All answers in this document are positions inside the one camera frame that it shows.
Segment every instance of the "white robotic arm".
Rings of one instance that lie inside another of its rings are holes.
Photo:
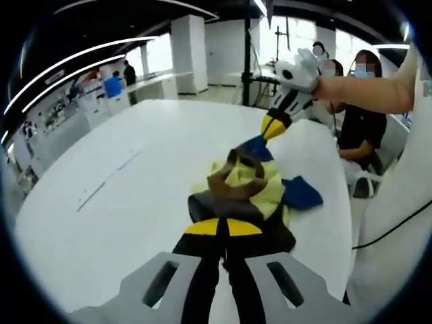
[[[266,140],[285,132],[292,122],[303,116],[303,110],[313,104],[312,91],[317,86],[321,65],[308,49],[299,49],[294,62],[276,63],[276,76],[281,85],[261,127]]]

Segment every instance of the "black cloth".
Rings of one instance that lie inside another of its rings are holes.
[[[344,123],[337,142],[339,148],[342,150],[357,149],[366,140],[374,149],[379,149],[386,126],[387,116],[385,114],[346,105]],[[366,169],[371,164],[374,153],[375,151],[355,162]]]
[[[127,86],[136,83],[135,69],[132,66],[126,66],[126,69],[124,69],[124,78]]]

